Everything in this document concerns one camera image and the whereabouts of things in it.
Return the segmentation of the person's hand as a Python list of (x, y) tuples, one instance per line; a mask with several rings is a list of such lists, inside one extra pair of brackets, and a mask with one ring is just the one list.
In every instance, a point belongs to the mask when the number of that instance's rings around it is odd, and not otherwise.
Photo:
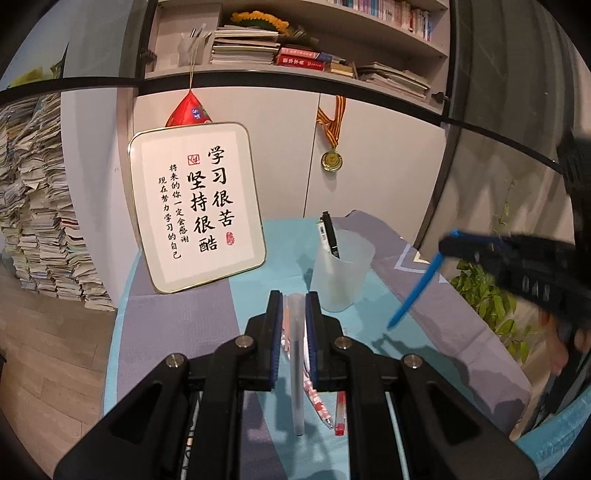
[[(569, 359), (566, 344), (560, 338), (559, 334), (561, 321), (554, 315), (544, 310), (539, 310), (539, 323), (545, 334), (550, 370), (554, 375), (559, 376)], [(587, 353), (590, 350), (591, 344), (590, 331), (579, 329), (576, 332), (574, 344), (578, 351)]]

